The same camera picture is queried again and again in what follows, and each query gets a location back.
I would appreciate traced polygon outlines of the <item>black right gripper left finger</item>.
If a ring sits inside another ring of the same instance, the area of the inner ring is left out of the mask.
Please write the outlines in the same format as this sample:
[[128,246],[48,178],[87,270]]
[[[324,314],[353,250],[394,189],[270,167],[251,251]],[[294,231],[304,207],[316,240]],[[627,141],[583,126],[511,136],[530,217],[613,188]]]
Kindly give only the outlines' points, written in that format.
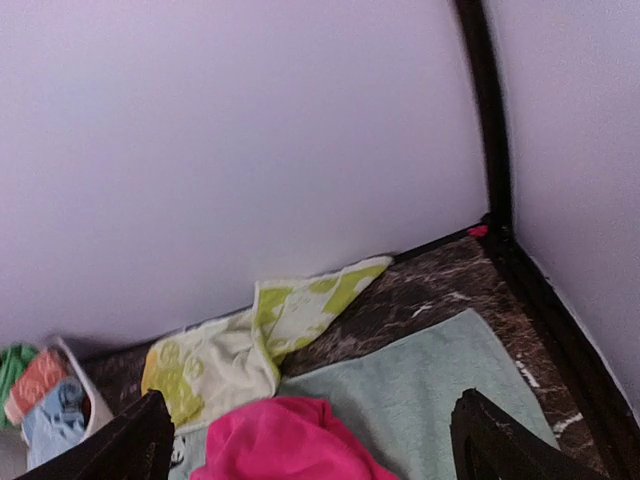
[[21,478],[166,479],[173,440],[164,397],[151,390],[87,440]]

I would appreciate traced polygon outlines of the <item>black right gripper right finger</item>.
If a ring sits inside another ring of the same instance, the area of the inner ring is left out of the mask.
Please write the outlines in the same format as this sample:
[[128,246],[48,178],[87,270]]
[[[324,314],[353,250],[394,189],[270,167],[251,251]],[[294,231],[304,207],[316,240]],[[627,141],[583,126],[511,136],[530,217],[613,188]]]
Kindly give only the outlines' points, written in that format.
[[602,479],[604,476],[550,446],[475,389],[451,414],[458,479]]

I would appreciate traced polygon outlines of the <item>pink microfibre towel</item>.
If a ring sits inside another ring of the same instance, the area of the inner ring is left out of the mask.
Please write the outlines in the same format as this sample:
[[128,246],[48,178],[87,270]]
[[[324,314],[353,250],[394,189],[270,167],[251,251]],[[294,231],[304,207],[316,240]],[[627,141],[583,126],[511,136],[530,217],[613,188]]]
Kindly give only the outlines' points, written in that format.
[[330,403],[274,397],[208,428],[205,463],[192,479],[395,479],[337,418]]

